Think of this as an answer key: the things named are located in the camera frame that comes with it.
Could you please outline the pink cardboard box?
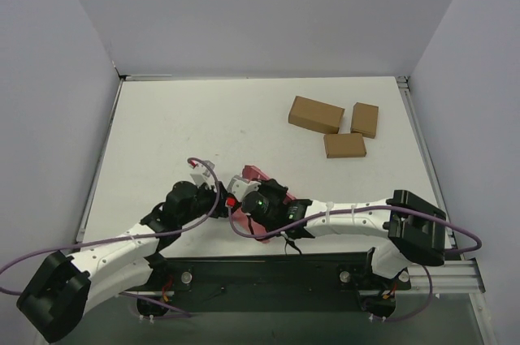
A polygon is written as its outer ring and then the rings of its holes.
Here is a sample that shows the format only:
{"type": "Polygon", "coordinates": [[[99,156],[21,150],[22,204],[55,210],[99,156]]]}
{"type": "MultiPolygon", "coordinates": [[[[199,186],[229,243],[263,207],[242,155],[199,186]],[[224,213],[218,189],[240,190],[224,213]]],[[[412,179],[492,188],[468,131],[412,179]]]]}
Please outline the pink cardboard box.
{"type": "MultiPolygon", "coordinates": [[[[240,176],[246,179],[254,179],[260,182],[263,180],[272,179],[256,166],[244,166],[240,176]]],[[[245,232],[254,235],[254,239],[262,244],[267,244],[270,239],[281,236],[281,233],[276,235],[265,236],[265,234],[272,232],[286,226],[294,221],[294,218],[289,219],[287,212],[289,206],[296,200],[296,198],[287,193],[284,204],[273,213],[265,214],[262,203],[262,195],[259,189],[255,192],[249,193],[241,203],[240,208],[236,211],[231,210],[231,220],[236,222],[245,232]]]]}

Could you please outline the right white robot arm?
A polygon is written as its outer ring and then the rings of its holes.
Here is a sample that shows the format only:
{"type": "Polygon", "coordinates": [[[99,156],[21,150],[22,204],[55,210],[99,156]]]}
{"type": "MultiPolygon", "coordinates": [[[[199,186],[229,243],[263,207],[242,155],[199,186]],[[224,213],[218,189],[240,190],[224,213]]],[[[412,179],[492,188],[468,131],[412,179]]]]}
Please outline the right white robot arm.
{"type": "Polygon", "coordinates": [[[367,203],[334,203],[287,198],[274,179],[253,180],[238,196],[240,210],[261,225],[265,236],[316,239],[363,235],[379,242],[370,250],[370,271],[395,278],[411,264],[444,264],[446,215],[406,190],[367,203]]]}

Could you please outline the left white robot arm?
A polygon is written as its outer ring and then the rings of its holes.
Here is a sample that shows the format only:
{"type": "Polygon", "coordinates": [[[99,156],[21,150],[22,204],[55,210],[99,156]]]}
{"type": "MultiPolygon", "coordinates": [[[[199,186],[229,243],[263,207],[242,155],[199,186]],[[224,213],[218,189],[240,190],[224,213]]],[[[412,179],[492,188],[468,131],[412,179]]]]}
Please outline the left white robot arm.
{"type": "Polygon", "coordinates": [[[19,311],[49,343],[72,332],[86,312],[104,300],[142,284],[160,288],[166,268],[154,261],[180,237],[185,225],[221,212],[236,197],[222,183],[212,187],[176,183],[165,201],[155,205],[115,241],[68,256],[50,254],[16,301],[19,311]]]}

